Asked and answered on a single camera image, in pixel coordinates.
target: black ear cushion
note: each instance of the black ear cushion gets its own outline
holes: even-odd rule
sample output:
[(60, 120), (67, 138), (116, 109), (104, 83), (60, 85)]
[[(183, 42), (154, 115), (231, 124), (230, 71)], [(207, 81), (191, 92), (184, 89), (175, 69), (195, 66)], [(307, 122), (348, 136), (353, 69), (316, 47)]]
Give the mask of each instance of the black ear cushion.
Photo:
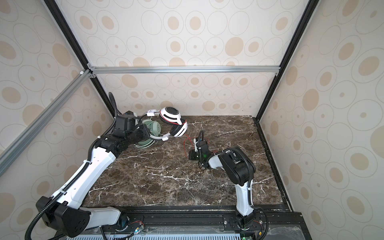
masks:
[[(185, 123), (185, 119), (184, 119), (184, 118), (181, 118), (180, 120), (181, 120), (181, 122), (182, 122), (183, 124)], [(175, 136), (176, 133), (178, 133), (179, 130), (183, 127), (183, 124), (182, 124), (182, 125), (175, 125), (175, 126), (173, 126), (173, 127), (170, 129), (169, 133), (170, 133), (172, 136)]]
[(178, 125), (177, 123), (168, 122), (167, 120), (165, 120), (165, 119), (163, 118), (163, 116), (161, 116), (161, 114), (159, 115), (159, 118), (160, 118), (160, 120), (161, 120), (163, 123), (165, 123), (165, 124), (168, 124), (168, 125)]

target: patterned wall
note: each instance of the patterned wall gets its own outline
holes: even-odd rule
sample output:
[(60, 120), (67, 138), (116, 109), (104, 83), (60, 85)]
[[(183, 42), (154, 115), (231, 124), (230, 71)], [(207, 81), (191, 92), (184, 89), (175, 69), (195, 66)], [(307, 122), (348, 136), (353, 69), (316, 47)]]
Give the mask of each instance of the patterned wall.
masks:
[(182, 115), (253, 115), (274, 73), (100, 74), (120, 111), (175, 106)]
[(279, 65), (308, 0), (58, 0), (94, 66)]
[(384, 1), (324, 0), (261, 124), (314, 240), (384, 236)]
[(82, 67), (37, 0), (0, 2), (0, 153)]
[[(0, 239), (24, 239), (36, 201), (49, 197), (83, 164), (89, 145), (112, 117), (87, 80), (0, 177)], [(53, 237), (40, 220), (33, 240)]]

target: white headphones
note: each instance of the white headphones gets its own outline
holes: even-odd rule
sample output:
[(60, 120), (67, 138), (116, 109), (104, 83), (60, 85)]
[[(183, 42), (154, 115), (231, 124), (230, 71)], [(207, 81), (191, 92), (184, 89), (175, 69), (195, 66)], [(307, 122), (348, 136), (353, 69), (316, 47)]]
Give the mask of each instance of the white headphones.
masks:
[(169, 131), (169, 133), (163, 136), (157, 137), (150, 134), (149, 135), (150, 139), (157, 140), (157, 141), (160, 141), (160, 140), (167, 141), (169, 139), (169, 136), (181, 137), (187, 131), (188, 129), (187, 120), (181, 117), (180, 112), (176, 108), (165, 107), (160, 111), (155, 109), (148, 110), (146, 112), (146, 115), (148, 117), (151, 117), (151, 116), (155, 116), (156, 113), (159, 114), (159, 118), (162, 122), (168, 125), (172, 125), (172, 128)]

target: brown marble surface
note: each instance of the brown marble surface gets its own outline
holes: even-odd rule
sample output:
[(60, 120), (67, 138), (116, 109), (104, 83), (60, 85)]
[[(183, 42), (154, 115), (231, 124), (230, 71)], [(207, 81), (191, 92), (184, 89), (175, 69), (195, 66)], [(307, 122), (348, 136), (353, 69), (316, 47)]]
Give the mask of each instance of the brown marble surface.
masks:
[[(186, 134), (197, 137), (204, 129), (210, 150), (238, 146), (253, 161), (255, 205), (282, 203), (251, 117), (186, 116), (185, 119)], [(170, 126), (161, 125), (162, 133), (169, 131)], [(186, 134), (156, 142), (146, 149), (130, 146), (91, 187), (83, 206), (236, 205), (235, 186), (224, 170), (202, 170), (197, 161), (185, 157)], [(186, 140), (187, 154), (190, 147)]]

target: silver horizontal bar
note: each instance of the silver horizontal bar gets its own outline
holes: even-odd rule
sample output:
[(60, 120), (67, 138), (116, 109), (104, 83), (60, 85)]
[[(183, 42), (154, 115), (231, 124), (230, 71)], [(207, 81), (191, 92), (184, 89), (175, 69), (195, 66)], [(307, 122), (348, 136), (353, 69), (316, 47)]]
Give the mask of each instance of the silver horizontal bar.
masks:
[(117, 73), (278, 73), (280, 66), (92, 67), (96, 74)]
[(0, 176), (11, 166), (46, 124), (55, 116), (84, 80), (90, 77), (89, 70), (78, 75), (42, 113), (4, 150), (0, 156)]

